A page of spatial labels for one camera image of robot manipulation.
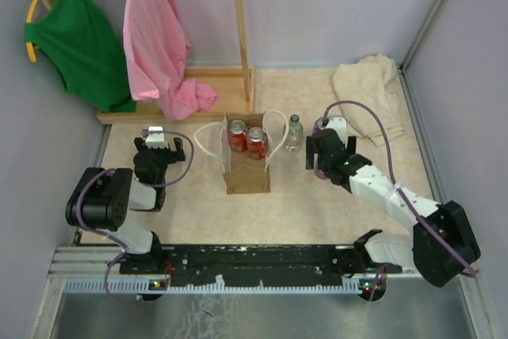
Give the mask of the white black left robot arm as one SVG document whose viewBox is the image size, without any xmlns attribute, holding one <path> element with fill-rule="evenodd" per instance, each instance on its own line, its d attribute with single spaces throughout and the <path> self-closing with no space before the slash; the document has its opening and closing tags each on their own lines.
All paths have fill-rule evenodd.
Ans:
<svg viewBox="0 0 508 339">
<path fill-rule="evenodd" d="M 156 233 L 128 216 L 128 210 L 157 212 L 164 205 L 166 188 L 183 180 L 191 169 L 194 144 L 177 132 L 172 148 L 167 130 L 143 131 L 134 139 L 134 169 L 87 168 L 67 201 L 67 224 L 112 240 L 121 248 L 122 274 L 171 274 L 172 262 Z"/>
</svg>

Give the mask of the purple Fanta soda can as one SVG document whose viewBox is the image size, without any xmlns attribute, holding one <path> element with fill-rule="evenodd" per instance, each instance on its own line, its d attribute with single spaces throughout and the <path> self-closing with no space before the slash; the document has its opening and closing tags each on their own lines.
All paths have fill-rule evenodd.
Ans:
<svg viewBox="0 0 508 339">
<path fill-rule="evenodd" d="M 328 124 L 329 124 L 329 119 L 327 117 L 319 117 L 314 123 L 312 134 L 316 135 L 316 134 L 322 132 L 323 130 L 327 129 Z"/>
</svg>

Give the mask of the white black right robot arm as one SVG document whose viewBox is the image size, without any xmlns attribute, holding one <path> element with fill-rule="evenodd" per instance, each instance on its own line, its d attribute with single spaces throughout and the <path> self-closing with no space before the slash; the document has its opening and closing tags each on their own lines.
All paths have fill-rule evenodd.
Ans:
<svg viewBox="0 0 508 339">
<path fill-rule="evenodd" d="M 333 129 L 306 138 L 306 166 L 317 168 L 336 186 L 364 198 L 397 221 L 405 235 L 376 233 L 354 253 L 356 266 L 373 272 L 388 263 L 412 269 L 435 287 L 461 273 L 476 274 L 472 265 L 480 247 L 464 208 L 415 194 L 383 174 L 368 158 L 352 152 Z"/>
</svg>

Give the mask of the green-capped Chang soda bottle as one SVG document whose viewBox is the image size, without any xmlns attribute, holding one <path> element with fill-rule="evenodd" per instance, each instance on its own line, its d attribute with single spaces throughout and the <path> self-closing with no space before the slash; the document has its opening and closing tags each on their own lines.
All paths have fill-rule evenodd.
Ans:
<svg viewBox="0 0 508 339">
<path fill-rule="evenodd" d="M 288 152 L 294 152 L 300 149 L 303 136 L 303 125 L 297 114 L 292 114 L 289 119 L 288 134 L 284 143 L 284 148 Z"/>
</svg>

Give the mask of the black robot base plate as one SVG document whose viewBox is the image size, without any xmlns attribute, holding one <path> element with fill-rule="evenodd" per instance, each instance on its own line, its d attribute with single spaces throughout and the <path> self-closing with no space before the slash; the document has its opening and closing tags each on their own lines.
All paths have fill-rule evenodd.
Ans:
<svg viewBox="0 0 508 339">
<path fill-rule="evenodd" d="M 227 287 L 328 287 L 377 266 L 361 245 L 158 245 L 126 253 L 120 273 L 167 276 L 173 287 L 205 286 L 218 276 Z"/>
</svg>

